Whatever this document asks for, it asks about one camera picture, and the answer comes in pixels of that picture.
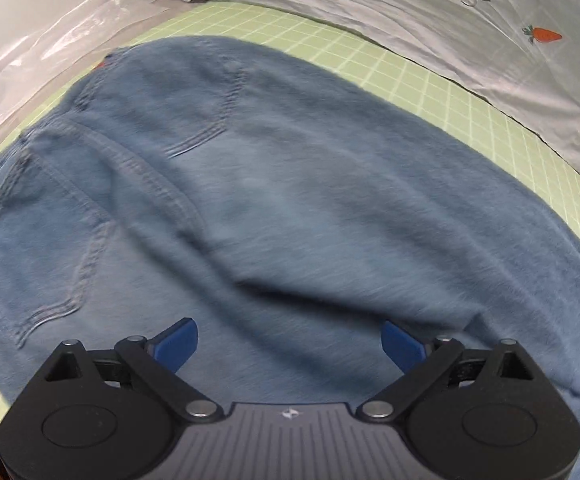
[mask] gray gripper base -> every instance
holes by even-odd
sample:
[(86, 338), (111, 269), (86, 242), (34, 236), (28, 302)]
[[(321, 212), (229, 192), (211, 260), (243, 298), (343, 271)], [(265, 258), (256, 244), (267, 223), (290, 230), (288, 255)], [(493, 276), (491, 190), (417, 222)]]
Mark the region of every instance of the gray gripper base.
[(142, 480), (441, 480), (389, 426), (346, 404), (235, 404), (183, 433)]

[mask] green grid mat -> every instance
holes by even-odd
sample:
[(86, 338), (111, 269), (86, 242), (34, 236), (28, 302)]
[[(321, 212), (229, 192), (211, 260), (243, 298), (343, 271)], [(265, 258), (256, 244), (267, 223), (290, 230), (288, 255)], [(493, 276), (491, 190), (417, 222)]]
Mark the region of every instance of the green grid mat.
[[(339, 74), (465, 142), (532, 189), (580, 238), (580, 175), (531, 131), (447, 79), (363, 38), (280, 10), (212, 2), (129, 44), (218, 35), (265, 44)], [(0, 146), (35, 123), (80, 76), (55, 92)], [(0, 420), (7, 404), (0, 396)]]

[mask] white sheet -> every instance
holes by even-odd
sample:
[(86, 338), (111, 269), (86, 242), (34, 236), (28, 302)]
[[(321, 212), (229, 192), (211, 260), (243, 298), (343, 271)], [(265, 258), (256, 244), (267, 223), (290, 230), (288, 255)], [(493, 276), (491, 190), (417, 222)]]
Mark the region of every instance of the white sheet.
[[(244, 1), (351, 28), (457, 81), (580, 172), (580, 0)], [(530, 43), (537, 27), (562, 39)]]

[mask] jeans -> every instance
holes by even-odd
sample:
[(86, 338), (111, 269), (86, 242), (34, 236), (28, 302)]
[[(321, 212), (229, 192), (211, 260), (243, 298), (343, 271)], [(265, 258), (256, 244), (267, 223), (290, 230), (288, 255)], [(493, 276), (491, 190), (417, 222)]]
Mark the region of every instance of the jeans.
[(439, 128), (263, 46), (118, 50), (0, 155), (7, 399), (63, 339), (110, 348), (184, 316), (180, 375), (224, 406), (356, 406), (398, 375), (391, 317), (519, 340), (580, 420), (567, 225)]

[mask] carrot print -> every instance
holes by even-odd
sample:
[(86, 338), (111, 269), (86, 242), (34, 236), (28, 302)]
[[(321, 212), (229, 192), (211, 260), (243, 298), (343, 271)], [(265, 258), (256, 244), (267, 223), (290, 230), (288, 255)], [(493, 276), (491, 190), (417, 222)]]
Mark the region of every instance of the carrot print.
[(530, 43), (534, 44), (534, 40), (538, 41), (539, 43), (549, 43), (550, 41), (557, 41), (563, 38), (559, 33), (554, 32), (553, 30), (547, 30), (546, 28), (540, 27), (532, 27), (529, 25), (528, 27), (523, 27), (523, 33), (526, 36), (529, 36)]

